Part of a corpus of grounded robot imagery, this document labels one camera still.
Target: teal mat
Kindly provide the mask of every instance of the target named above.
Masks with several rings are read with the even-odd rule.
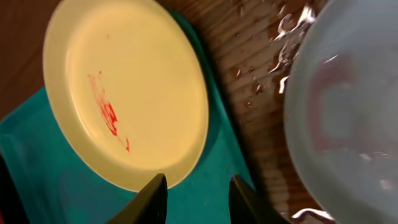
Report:
[[[171,14],[200,59],[210,127],[198,165],[169,190],[167,223],[230,223],[231,177],[239,174],[252,182],[200,41],[184,18]],[[135,196],[103,180],[79,159],[57,125],[44,88],[2,121],[0,147],[32,224],[104,223]]]

